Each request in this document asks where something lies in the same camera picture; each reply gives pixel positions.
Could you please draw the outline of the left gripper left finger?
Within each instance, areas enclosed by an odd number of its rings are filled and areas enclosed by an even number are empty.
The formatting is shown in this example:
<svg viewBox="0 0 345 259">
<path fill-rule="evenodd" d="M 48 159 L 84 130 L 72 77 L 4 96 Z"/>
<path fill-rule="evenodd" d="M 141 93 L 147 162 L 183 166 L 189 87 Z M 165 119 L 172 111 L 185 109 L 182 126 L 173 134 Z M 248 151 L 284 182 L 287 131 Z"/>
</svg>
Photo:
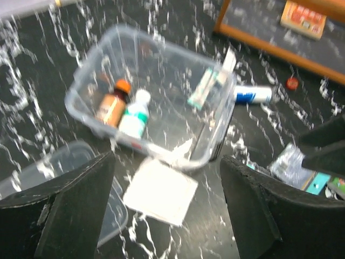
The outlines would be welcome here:
<svg viewBox="0 0 345 259">
<path fill-rule="evenodd" d="M 93 258 L 100 227 L 82 226 L 67 198 L 91 171 L 108 169 L 102 180 L 112 183 L 113 166 L 112 152 L 105 152 L 94 165 L 2 199 L 1 258 Z"/>
</svg>

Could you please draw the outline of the white bottle green label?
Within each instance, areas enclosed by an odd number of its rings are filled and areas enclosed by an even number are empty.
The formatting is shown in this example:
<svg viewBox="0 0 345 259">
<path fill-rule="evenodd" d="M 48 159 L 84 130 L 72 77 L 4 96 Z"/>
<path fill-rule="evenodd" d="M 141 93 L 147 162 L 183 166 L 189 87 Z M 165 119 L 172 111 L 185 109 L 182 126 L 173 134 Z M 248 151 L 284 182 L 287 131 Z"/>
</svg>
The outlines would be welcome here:
<svg viewBox="0 0 345 259">
<path fill-rule="evenodd" d="M 141 139 L 149 119 L 150 100 L 148 91 L 137 90 L 134 101 L 126 106 L 118 130 L 130 137 Z"/>
</svg>

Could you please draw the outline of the clear plastic storage box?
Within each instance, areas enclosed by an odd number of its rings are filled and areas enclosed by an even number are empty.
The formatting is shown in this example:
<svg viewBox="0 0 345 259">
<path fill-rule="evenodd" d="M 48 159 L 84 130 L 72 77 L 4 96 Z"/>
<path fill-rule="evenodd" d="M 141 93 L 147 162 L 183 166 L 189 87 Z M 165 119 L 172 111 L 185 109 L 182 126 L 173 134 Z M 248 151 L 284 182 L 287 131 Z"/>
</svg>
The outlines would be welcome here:
<svg viewBox="0 0 345 259">
<path fill-rule="evenodd" d="M 228 73 L 216 83 L 201 110 L 188 104 L 206 69 L 222 71 L 213 60 L 125 24 L 111 27 L 88 52 L 65 97 L 72 118 L 99 138 L 110 138 L 190 171 L 216 160 L 222 149 L 235 105 L 236 78 Z M 105 125 L 95 116 L 105 94 L 124 79 L 151 95 L 149 119 L 141 139 Z"/>
</svg>

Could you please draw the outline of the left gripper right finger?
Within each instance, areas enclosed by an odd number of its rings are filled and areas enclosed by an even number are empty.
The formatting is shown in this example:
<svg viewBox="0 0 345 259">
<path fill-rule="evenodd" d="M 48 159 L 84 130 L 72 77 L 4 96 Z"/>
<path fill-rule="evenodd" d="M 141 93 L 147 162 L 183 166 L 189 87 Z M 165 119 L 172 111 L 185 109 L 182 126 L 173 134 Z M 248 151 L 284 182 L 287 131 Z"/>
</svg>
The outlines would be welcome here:
<svg viewBox="0 0 345 259">
<path fill-rule="evenodd" d="M 220 175 L 240 258 L 344 258 L 344 202 L 288 186 L 230 156 Z"/>
</svg>

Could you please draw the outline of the brown bottle orange cap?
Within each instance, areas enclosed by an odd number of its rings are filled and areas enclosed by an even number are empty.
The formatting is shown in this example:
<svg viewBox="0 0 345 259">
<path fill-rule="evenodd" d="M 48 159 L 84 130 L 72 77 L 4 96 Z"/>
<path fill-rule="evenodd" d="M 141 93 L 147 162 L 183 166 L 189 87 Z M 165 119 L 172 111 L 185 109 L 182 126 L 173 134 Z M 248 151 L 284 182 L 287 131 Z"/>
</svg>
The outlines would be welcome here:
<svg viewBox="0 0 345 259">
<path fill-rule="evenodd" d="M 126 80 L 118 80 L 113 92 L 105 94 L 95 117 L 105 125 L 117 128 L 129 101 L 131 88 Z"/>
</svg>

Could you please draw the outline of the blue white bandage roll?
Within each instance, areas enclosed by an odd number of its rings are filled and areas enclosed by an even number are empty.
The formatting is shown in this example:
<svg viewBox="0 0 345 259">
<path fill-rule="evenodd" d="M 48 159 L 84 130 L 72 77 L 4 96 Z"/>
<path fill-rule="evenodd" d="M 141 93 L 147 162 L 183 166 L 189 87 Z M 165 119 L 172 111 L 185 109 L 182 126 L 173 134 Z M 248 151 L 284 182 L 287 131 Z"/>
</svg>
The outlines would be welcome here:
<svg viewBox="0 0 345 259">
<path fill-rule="evenodd" d="M 261 104 L 272 100 L 273 89 L 266 86 L 241 86 L 234 88 L 237 103 Z"/>
</svg>

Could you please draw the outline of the white medicine carton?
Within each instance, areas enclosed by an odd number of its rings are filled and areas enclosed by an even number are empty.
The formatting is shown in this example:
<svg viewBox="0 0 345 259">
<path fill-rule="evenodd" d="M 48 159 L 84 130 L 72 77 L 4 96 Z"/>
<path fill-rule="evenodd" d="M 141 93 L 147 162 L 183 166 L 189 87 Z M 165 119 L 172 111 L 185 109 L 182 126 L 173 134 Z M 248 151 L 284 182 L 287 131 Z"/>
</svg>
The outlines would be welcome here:
<svg viewBox="0 0 345 259">
<path fill-rule="evenodd" d="M 286 1 L 280 24 L 309 38 L 320 40 L 327 17 L 292 1 Z"/>
</svg>

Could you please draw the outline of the white gauze packet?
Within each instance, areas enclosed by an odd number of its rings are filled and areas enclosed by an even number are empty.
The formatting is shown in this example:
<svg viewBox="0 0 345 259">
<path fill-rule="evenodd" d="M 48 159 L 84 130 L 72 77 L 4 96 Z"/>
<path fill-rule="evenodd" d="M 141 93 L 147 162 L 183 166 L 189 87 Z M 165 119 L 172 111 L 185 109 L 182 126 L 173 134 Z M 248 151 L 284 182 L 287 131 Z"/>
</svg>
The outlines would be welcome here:
<svg viewBox="0 0 345 259">
<path fill-rule="evenodd" d="M 125 191 L 123 202 L 132 210 L 179 227 L 197 187 L 193 178 L 146 158 Z"/>
</svg>

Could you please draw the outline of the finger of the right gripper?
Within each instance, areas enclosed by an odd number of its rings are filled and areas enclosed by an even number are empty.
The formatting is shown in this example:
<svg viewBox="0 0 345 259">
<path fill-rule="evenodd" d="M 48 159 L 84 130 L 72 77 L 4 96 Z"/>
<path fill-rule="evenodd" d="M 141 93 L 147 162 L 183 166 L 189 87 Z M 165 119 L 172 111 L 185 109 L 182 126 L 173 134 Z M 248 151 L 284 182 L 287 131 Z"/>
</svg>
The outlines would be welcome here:
<svg viewBox="0 0 345 259">
<path fill-rule="evenodd" d="M 299 136 L 302 167 L 344 179 L 344 116 L 338 115 Z"/>
</svg>

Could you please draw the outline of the blue sachet pack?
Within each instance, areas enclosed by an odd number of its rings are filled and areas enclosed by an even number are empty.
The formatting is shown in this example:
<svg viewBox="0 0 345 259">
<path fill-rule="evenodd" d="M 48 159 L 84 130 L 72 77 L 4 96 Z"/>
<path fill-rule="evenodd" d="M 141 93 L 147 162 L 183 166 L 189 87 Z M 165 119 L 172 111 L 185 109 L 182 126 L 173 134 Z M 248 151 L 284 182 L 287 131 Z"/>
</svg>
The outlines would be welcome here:
<svg viewBox="0 0 345 259">
<path fill-rule="evenodd" d="M 319 195 L 331 176 L 302 167 L 304 154 L 294 144 L 288 144 L 268 169 L 279 180 L 294 188 Z"/>
</svg>

